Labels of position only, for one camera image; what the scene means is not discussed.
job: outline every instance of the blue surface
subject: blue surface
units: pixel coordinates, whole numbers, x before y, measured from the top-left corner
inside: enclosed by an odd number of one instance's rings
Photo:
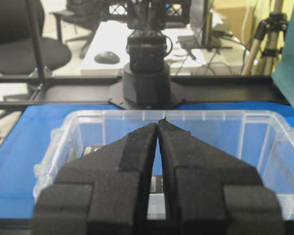
[[[33,167],[50,142],[50,133],[76,110],[111,110],[113,105],[44,105],[29,107],[0,148],[0,218],[30,218],[36,183]],[[271,110],[294,128],[294,109],[273,103],[181,105],[179,110]]]

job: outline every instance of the black chair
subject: black chair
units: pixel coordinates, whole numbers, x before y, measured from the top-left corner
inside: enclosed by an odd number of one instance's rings
[[[61,21],[77,25],[91,32],[82,37],[66,40],[65,42],[83,41],[79,57],[83,59],[100,24],[101,8],[95,0],[67,0],[67,10],[52,12],[56,18],[58,40],[62,41]]]
[[[42,35],[45,12],[39,0],[35,1],[39,30]],[[71,51],[62,42],[41,38],[42,53],[46,66],[56,70],[66,65]],[[28,14],[24,0],[0,0],[0,73],[2,75],[27,75],[34,72],[36,60],[28,26]],[[4,100],[30,99],[35,86],[28,85],[27,94],[6,95]],[[0,114],[0,119],[11,112]]]

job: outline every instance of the camera tripod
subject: camera tripod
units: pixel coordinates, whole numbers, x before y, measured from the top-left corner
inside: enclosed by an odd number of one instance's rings
[[[279,64],[278,56],[282,52],[277,48],[279,32],[283,32],[285,36],[288,28],[287,16],[282,13],[282,6],[283,0],[276,0],[274,10],[270,13],[269,18],[259,23],[242,75],[271,75],[273,66],[276,67]],[[268,36],[265,49],[255,70],[252,71],[261,42],[266,35]]]

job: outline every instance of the clear plastic storage bin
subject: clear plastic storage bin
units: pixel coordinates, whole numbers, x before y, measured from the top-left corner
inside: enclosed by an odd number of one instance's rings
[[[294,219],[294,129],[282,116],[267,111],[73,112],[53,130],[45,157],[34,168],[35,199],[52,184],[64,163],[81,156],[85,146],[112,143],[164,117],[194,137],[255,166],[264,184],[278,194],[284,218]],[[157,147],[153,173],[161,172]],[[159,200],[157,195],[150,200],[150,208],[155,209],[155,203],[163,201],[163,196],[158,196]],[[150,214],[161,213],[156,210]]]

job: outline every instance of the white desk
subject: white desk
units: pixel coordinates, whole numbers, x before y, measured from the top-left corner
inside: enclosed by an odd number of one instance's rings
[[[132,30],[127,28],[127,24],[119,23],[116,21],[102,22],[99,29],[89,47],[86,57],[80,67],[82,75],[119,75],[126,63],[129,62],[129,55],[126,53],[127,37]],[[187,52],[181,49],[177,42],[177,36],[193,35],[193,31],[189,26],[183,29],[165,29],[163,33],[169,36],[173,41],[173,50],[165,60],[175,60],[178,62],[171,64],[171,74],[176,74],[182,65],[182,62]],[[223,47],[233,47],[233,49],[221,49],[220,55],[216,55],[213,62],[223,62],[229,65],[234,73],[241,71],[243,63],[244,47],[230,42],[228,40],[221,40]],[[94,57],[103,51],[112,51],[120,57],[120,62],[116,65],[99,64],[95,62]],[[199,68],[202,64],[210,61],[215,51],[207,51],[206,49],[193,49],[192,53],[197,58],[197,61],[192,60],[190,57],[186,60],[183,68],[179,74],[204,74],[206,67]],[[211,65],[217,75],[229,75],[229,68],[223,64],[214,63]]]

